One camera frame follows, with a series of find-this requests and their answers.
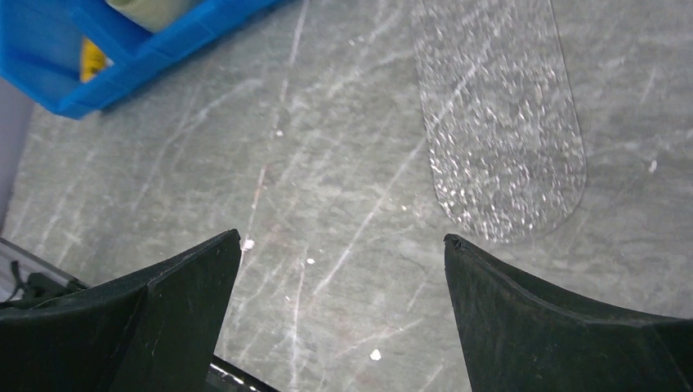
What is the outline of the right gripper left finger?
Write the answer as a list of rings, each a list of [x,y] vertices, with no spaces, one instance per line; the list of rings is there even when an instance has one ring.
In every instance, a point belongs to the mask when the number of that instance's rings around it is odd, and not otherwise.
[[[240,257],[231,229],[107,283],[2,303],[2,390],[205,390]]]

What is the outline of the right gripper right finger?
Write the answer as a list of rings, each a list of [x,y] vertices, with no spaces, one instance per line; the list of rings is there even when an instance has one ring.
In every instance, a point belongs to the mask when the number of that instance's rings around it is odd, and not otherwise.
[[[610,305],[447,234],[445,277],[475,391],[689,391],[692,321]]]

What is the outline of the clear textured oval tray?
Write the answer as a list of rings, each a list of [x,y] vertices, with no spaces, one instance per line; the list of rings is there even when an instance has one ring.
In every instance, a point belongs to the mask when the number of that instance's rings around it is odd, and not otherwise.
[[[418,88],[438,203],[465,234],[554,230],[587,177],[549,1],[416,1]]]

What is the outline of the blue three-compartment bin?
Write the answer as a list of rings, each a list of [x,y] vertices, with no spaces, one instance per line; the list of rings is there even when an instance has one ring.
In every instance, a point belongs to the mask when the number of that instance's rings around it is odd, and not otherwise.
[[[273,4],[202,1],[167,28],[151,33],[105,1],[3,1],[1,75],[52,113],[80,119]],[[109,59],[109,66],[87,83],[79,77],[83,38]]]

